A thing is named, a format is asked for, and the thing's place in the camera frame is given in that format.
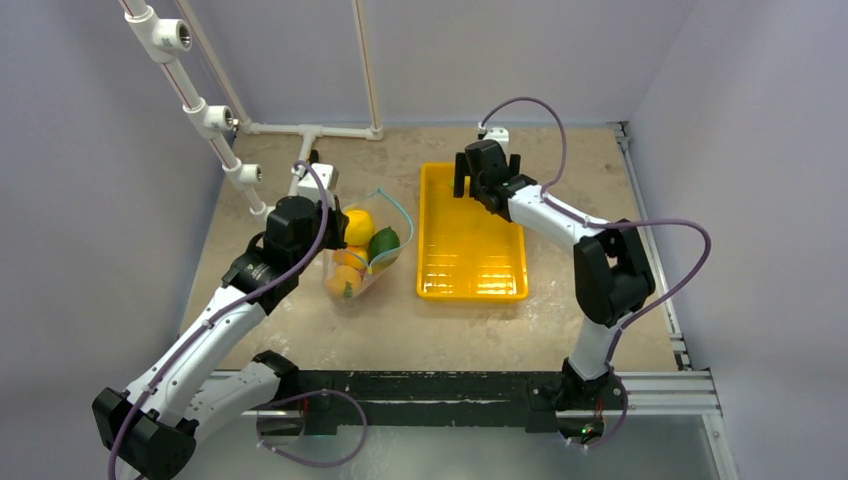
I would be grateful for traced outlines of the yellow lemon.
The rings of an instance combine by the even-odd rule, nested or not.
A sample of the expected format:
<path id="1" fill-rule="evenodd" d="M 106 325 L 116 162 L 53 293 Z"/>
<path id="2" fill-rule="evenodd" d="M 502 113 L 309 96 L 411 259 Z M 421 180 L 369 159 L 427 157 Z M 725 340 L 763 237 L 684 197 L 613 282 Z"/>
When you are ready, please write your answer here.
<path id="1" fill-rule="evenodd" d="M 367 246 L 376 233 L 372 215 L 362 209 L 349 209 L 345 215 L 348 219 L 344 235 L 345 242 L 352 246 Z"/>

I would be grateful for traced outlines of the clear zip top bag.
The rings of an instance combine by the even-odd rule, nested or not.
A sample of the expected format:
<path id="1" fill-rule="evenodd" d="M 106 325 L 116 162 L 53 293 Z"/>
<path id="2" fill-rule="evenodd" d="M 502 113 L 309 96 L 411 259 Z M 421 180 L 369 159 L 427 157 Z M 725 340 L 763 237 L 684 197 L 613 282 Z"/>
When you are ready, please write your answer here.
<path id="1" fill-rule="evenodd" d="M 351 302 L 398 261 L 414 233 L 407 210 L 382 188 L 343 208 L 347 246 L 322 254 L 323 287 L 331 301 Z"/>

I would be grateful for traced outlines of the white pvc pipe frame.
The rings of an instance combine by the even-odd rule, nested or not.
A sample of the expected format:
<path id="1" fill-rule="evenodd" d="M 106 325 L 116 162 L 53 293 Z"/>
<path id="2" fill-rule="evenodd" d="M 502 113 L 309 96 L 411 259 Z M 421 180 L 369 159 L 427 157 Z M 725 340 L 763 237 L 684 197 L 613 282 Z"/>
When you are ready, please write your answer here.
<path id="1" fill-rule="evenodd" d="M 151 61 L 157 64 L 181 102 L 181 108 L 198 135 L 210 146 L 230 182 L 247 203 L 254 220 L 264 221 L 272 208 L 259 196 L 256 187 L 262 179 L 261 168 L 240 160 L 225 139 L 226 132 L 242 131 L 247 134 L 297 135 L 301 138 L 299 158 L 305 160 L 316 140 L 322 137 L 353 138 L 379 141 L 383 138 L 373 70 L 368 54 L 365 25 L 365 3 L 354 1 L 352 9 L 356 20 L 356 38 L 359 44 L 362 71 L 367 92 L 370 126 L 367 128 L 330 127 L 313 124 L 284 125 L 255 123 L 244 111 L 232 83 L 208 38 L 197 21 L 190 3 L 176 3 L 181 16 L 161 18 L 155 9 L 143 0 L 120 3 L 124 20 Z M 222 87 L 228 104 L 211 105 L 197 91 L 179 56 L 197 44 Z"/>

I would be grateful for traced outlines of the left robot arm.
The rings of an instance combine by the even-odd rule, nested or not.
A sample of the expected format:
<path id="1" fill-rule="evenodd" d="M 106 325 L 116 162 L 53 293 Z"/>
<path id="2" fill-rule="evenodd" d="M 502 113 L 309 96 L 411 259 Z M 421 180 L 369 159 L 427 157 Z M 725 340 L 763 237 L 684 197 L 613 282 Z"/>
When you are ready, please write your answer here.
<path id="1" fill-rule="evenodd" d="M 217 386 L 204 383 L 240 340 L 299 285 L 325 249 L 345 247 L 346 216 L 335 195 L 280 199 L 245 251 L 223 275 L 206 309 L 140 377 L 105 388 L 92 410 L 109 451 L 107 476 L 172 479 L 210 433 L 242 412 L 299 400 L 299 369 L 266 351 Z"/>

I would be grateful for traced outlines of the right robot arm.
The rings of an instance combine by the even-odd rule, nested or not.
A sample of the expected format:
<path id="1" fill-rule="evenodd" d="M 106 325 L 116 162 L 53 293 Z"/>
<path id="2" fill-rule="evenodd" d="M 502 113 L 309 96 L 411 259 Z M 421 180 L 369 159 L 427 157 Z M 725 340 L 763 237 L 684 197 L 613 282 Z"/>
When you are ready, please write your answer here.
<path id="1" fill-rule="evenodd" d="M 519 169 L 519 156 L 506 155 L 494 139 L 479 139 L 455 157 L 454 195 L 469 195 L 489 213 L 570 252 L 584 319 L 563 363 L 561 392 L 569 404 L 584 407 L 608 380 L 621 331 L 655 292 L 655 279 L 639 232 L 628 220 L 610 223 L 587 215 Z"/>

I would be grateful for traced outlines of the yellow plastic tray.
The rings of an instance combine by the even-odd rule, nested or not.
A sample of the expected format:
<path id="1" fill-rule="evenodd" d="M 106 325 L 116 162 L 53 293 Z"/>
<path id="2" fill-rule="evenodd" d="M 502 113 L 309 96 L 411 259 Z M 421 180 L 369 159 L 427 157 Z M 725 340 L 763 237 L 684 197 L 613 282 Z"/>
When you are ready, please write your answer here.
<path id="1" fill-rule="evenodd" d="M 522 227 L 455 197 L 454 165 L 420 170 L 416 293 L 429 301 L 515 303 L 529 294 Z"/>

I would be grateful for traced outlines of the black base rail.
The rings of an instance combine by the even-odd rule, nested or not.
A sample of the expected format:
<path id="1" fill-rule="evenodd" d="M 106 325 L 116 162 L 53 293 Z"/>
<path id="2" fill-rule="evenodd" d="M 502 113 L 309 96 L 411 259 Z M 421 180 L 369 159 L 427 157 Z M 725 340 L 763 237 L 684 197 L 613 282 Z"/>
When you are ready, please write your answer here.
<path id="1" fill-rule="evenodd" d="M 610 373 L 598 389 L 571 395 L 559 371 L 303 370 L 266 350 L 251 362 L 279 379 L 277 409 L 304 420 L 308 435 L 342 426 L 521 428 L 592 442 L 607 432 L 604 417 L 629 399 Z"/>

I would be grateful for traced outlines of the green avocado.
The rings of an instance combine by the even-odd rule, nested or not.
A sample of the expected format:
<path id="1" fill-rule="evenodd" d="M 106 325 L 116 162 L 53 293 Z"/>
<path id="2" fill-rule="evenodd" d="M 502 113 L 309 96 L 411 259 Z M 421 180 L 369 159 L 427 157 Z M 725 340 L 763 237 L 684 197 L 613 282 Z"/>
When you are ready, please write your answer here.
<path id="1" fill-rule="evenodd" d="M 374 263 L 378 256 L 399 248 L 401 245 L 398 233 L 392 227 L 377 231 L 368 244 L 369 262 Z"/>

